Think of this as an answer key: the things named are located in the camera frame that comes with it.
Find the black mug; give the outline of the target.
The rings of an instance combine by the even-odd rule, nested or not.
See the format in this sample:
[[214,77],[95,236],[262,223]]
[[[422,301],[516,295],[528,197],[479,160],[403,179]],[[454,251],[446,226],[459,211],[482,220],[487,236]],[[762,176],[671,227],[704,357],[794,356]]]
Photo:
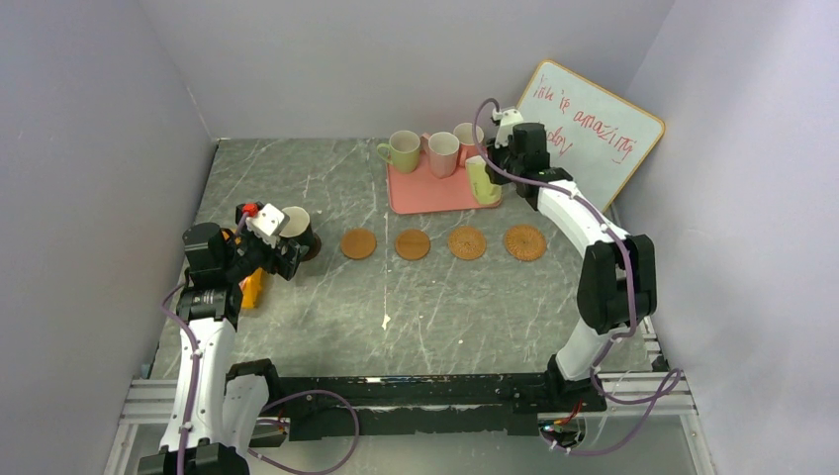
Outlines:
[[281,238],[291,239],[307,248],[302,261],[314,259],[322,248],[320,237],[314,232],[310,214],[302,207],[289,206],[281,209],[288,222],[280,233]]

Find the light wooden coaster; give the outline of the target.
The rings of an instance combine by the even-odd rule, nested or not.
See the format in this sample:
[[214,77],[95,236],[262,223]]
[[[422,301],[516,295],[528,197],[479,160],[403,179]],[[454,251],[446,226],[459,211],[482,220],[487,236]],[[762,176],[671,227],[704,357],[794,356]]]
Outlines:
[[363,228],[347,231],[341,241],[341,252],[350,259],[361,260],[371,256],[377,247],[375,235]]
[[430,239],[422,230],[405,230],[395,240],[395,251],[404,260],[422,259],[430,251]]

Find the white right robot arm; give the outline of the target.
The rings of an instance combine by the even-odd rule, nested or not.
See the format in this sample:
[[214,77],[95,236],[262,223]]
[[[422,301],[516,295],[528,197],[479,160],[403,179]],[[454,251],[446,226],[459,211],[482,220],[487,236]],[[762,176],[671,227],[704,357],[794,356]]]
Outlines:
[[612,223],[573,177],[554,167],[545,127],[495,99],[496,135],[479,152],[492,182],[514,183],[519,197],[553,223],[583,258],[576,303],[580,319],[554,361],[559,374],[543,388],[547,404],[566,411],[582,397],[581,380],[595,373],[611,347],[635,334],[657,305],[654,245]]

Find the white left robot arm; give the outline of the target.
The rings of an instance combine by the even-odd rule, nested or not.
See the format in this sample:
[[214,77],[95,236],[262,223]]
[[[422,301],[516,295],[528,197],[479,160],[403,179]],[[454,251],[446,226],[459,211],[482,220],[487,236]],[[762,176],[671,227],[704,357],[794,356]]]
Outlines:
[[180,328],[180,369],[174,404],[157,453],[140,474],[246,474],[246,453],[258,416],[283,402],[268,359],[231,364],[242,282],[258,270],[291,280],[317,255],[320,238],[302,207],[244,203],[235,230],[200,223],[182,236],[185,282],[176,306],[162,309]]

